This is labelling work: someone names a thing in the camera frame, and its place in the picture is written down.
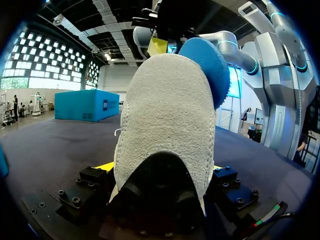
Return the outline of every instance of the industrial ceiling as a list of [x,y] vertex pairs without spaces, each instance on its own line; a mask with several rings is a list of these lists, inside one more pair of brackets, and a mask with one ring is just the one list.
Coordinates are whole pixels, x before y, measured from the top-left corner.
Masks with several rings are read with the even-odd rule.
[[[226,30],[234,33],[238,40],[254,32],[256,29],[237,12],[238,7],[245,2],[210,1],[209,10],[197,11],[192,15],[191,18],[203,17],[203,21],[194,26],[195,31],[206,34]],[[261,0],[251,2],[267,13]],[[139,66],[143,58],[134,44],[132,17],[142,17],[141,9],[151,9],[156,3],[157,0],[49,0],[40,8],[31,24],[37,23],[59,32],[52,22],[58,15],[63,15],[62,24],[57,27],[66,34],[61,34],[77,40],[81,43],[79,47],[88,53],[97,47],[98,53],[94,56],[100,59],[101,64],[111,63],[105,57],[108,54],[114,64]],[[177,9],[172,11],[179,16]]]

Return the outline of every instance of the cable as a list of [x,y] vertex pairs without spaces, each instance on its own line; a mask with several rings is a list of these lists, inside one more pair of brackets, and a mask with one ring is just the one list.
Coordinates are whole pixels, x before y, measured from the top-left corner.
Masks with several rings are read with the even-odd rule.
[[281,215],[272,217],[272,218],[268,219],[267,221],[264,221],[264,222],[260,223],[256,227],[253,227],[253,228],[249,229],[249,231],[247,232],[245,237],[242,238],[242,239],[245,239],[245,238],[247,238],[249,236],[252,236],[256,232],[258,232],[260,229],[262,229],[263,227],[265,227],[265,226],[267,226],[267,225],[269,225],[269,224],[271,224],[271,223],[273,223],[275,221],[278,221],[280,219],[295,218],[295,217],[297,217],[297,214],[295,212],[286,212],[286,213],[283,213]]

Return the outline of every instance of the bolt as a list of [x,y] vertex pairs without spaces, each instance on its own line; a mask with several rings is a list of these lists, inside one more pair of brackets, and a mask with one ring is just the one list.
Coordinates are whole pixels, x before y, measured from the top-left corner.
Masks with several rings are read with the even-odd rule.
[[166,238],[172,238],[174,236],[174,234],[172,232],[166,233],[165,237]]
[[64,197],[64,196],[66,195],[66,192],[63,191],[62,189],[60,189],[60,190],[58,191],[58,194],[59,194],[59,196],[62,198],[62,197]]
[[258,196],[258,195],[259,195],[258,190],[253,190],[253,191],[252,191],[252,195],[255,196],[255,197]]
[[73,198],[72,198],[72,202],[73,202],[75,205],[77,205],[77,204],[80,203],[80,198],[79,198],[79,197],[73,197]]
[[46,204],[42,201],[39,204],[39,208],[44,209],[46,207]]
[[243,203],[244,203],[243,198],[242,198],[242,197],[238,197],[238,198],[236,199],[236,203],[239,204],[239,205],[243,204]]
[[34,208],[32,208],[32,209],[30,210],[30,213],[31,213],[32,215],[35,215],[35,214],[37,213],[37,210],[35,210]]

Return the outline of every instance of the glass window panel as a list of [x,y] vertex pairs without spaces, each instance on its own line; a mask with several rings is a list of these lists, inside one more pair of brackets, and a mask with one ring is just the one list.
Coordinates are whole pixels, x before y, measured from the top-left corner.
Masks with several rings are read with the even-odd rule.
[[42,50],[39,55],[40,57],[44,57],[46,55],[46,51]]
[[29,46],[33,47],[35,45],[35,41],[29,41]]
[[17,69],[25,69],[26,66],[27,66],[27,62],[26,62],[26,61],[23,61],[23,62],[21,63],[21,66],[20,66],[20,67],[16,67],[16,68],[17,68]]
[[35,55],[36,54],[36,50],[37,50],[36,48],[32,48],[31,51],[30,51],[30,54],[31,55]]
[[27,52],[28,48],[26,46],[24,46],[21,50],[21,53],[22,54],[25,54]]
[[12,61],[8,61],[8,62],[6,63],[5,68],[6,68],[6,69],[10,69],[11,67],[12,67]]
[[70,76],[60,74],[60,79],[61,79],[61,80],[67,80],[67,81],[70,81]]
[[34,34],[31,32],[29,35],[28,35],[28,39],[32,39],[34,37]]
[[41,67],[42,67],[42,64],[41,64],[41,63],[38,63],[38,64],[35,66],[35,70],[41,70]]
[[21,64],[22,64],[22,61],[18,61],[18,62],[16,63],[15,68],[16,68],[16,69],[20,69],[20,68],[21,68]]

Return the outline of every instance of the blue polishing pad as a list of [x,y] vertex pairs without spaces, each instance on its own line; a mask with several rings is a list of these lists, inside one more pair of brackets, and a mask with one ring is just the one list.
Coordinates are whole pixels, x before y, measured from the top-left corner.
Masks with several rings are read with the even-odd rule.
[[200,65],[211,88],[214,109],[219,108],[229,91],[230,73],[228,65],[217,47],[208,40],[195,37],[183,44],[179,55]]

